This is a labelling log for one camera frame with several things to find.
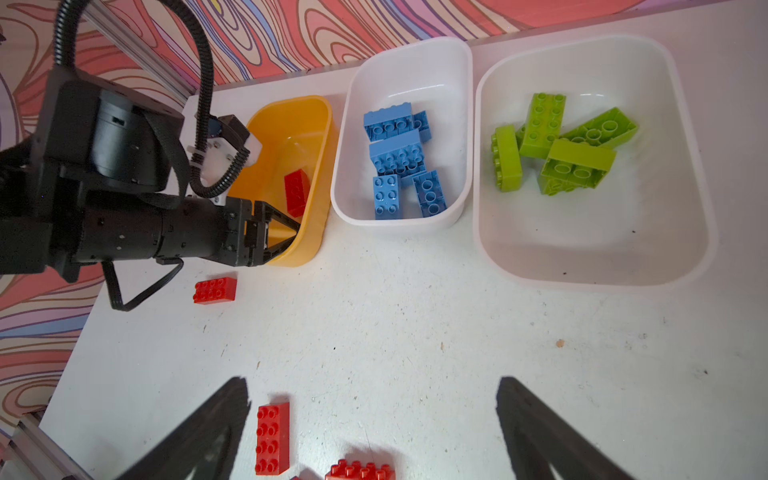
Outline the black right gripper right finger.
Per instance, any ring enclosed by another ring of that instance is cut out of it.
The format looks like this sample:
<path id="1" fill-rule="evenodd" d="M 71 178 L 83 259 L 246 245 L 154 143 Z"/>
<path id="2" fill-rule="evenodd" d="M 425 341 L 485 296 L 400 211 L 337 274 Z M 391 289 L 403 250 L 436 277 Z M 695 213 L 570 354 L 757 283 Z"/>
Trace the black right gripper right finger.
<path id="1" fill-rule="evenodd" d="M 518 379 L 500 379 L 496 412 L 518 479 L 629 479 L 631 476 Z"/>

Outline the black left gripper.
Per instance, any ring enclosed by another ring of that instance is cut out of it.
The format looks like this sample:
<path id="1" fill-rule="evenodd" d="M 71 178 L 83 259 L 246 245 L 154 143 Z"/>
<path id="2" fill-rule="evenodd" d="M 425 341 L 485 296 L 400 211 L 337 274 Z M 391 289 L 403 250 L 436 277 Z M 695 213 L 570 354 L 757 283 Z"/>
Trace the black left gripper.
<path id="1" fill-rule="evenodd" d="M 283 254 L 299 230 L 299 222 L 263 201 L 229 198 L 216 206 L 187 199 L 162 214 L 161 256 L 261 266 Z"/>

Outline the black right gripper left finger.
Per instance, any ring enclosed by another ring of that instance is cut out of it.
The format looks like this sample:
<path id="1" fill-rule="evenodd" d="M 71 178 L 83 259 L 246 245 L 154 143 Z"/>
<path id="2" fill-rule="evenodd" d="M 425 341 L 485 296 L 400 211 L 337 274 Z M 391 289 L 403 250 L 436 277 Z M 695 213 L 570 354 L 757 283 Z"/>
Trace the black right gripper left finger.
<path id="1" fill-rule="evenodd" d="M 250 407 L 246 379 L 229 379 L 120 477 L 228 479 Z"/>

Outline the red lego brick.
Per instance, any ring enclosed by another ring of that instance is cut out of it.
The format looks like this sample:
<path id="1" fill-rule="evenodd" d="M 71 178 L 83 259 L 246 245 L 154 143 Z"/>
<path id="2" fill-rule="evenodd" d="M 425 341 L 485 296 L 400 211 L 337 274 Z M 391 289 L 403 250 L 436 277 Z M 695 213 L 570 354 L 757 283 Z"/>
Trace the red lego brick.
<path id="1" fill-rule="evenodd" d="M 325 474 L 325 480 L 395 480 L 396 472 L 388 464 L 377 465 L 373 462 L 363 464 L 360 461 L 340 459 Z"/>
<path id="2" fill-rule="evenodd" d="M 297 169 L 284 176 L 286 208 L 289 215 L 301 218 L 309 198 L 311 181 L 303 169 Z"/>
<path id="3" fill-rule="evenodd" d="M 257 411 L 255 473 L 283 474 L 290 467 L 290 403 L 260 406 Z"/>
<path id="4" fill-rule="evenodd" d="M 195 284 L 193 302 L 198 305 L 232 302 L 236 299 L 237 279 L 220 277 Z"/>

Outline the blue lego brick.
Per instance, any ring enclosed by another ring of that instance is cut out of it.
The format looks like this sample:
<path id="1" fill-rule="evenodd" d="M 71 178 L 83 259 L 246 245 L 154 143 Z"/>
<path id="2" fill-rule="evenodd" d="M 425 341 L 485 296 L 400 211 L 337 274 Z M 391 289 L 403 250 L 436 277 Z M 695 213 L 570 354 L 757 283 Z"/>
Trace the blue lego brick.
<path id="1" fill-rule="evenodd" d="M 371 143 L 369 158 L 378 176 L 397 174 L 404 178 L 425 169 L 423 145 L 415 130 Z"/>
<path id="2" fill-rule="evenodd" d="M 363 127 L 371 142 L 385 140 L 412 130 L 419 132 L 422 143 L 432 138 L 427 112 L 413 113 L 410 102 L 365 113 Z"/>
<path id="3" fill-rule="evenodd" d="M 419 208 L 423 218 L 440 214 L 447 208 L 441 182 L 436 170 L 422 172 L 413 178 Z"/>
<path id="4" fill-rule="evenodd" d="M 402 218 L 400 181 L 397 174 L 377 176 L 373 179 L 374 211 L 376 220 Z"/>

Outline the green lego brick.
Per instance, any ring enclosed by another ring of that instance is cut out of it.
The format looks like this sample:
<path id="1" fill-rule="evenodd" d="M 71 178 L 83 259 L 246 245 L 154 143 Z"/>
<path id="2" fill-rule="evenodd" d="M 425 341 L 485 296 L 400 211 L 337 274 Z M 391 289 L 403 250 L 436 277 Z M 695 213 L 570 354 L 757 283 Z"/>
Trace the green lego brick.
<path id="1" fill-rule="evenodd" d="M 611 149 L 561 138 L 554 141 L 541 174 L 596 189 L 610 172 L 616 156 Z"/>
<path id="2" fill-rule="evenodd" d="M 580 189 L 580 186 L 573 182 L 560 180 L 542 174 L 537 177 L 537 183 L 540 193 L 546 196 L 554 196 L 562 192 L 572 192 L 576 189 Z"/>
<path id="3" fill-rule="evenodd" d="M 561 137 L 574 143 L 616 149 L 634 138 L 639 126 L 620 108 L 611 108 Z"/>
<path id="4" fill-rule="evenodd" d="M 567 97 L 563 94 L 535 93 L 532 97 L 519 147 L 522 157 L 546 159 L 560 137 Z"/>
<path id="5" fill-rule="evenodd" d="M 492 135 L 491 152 L 497 188 L 501 192 L 519 190 L 523 167 L 513 125 L 498 127 Z"/>

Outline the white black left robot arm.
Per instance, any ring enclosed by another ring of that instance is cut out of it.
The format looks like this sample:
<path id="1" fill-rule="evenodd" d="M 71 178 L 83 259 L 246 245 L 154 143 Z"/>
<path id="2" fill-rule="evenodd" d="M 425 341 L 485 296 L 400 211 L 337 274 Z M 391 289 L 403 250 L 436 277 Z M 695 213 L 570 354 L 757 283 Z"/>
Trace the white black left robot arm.
<path id="1" fill-rule="evenodd" d="M 168 8 L 188 29 L 200 63 L 194 145 L 185 150 L 182 117 L 126 87 L 76 67 L 86 3 L 63 1 L 54 21 L 54 65 L 35 132 L 1 154 L 1 271 L 55 270 L 73 283 L 100 265 L 112 307 L 128 312 L 164 286 L 122 297 L 114 265 L 152 259 L 179 273 L 187 258 L 256 267 L 289 240 L 268 241 L 279 222 L 300 224 L 263 201 L 227 196 L 250 157 L 247 129 L 210 112 L 214 63 L 208 38 L 181 1 Z M 223 204 L 218 197 L 225 197 Z"/>

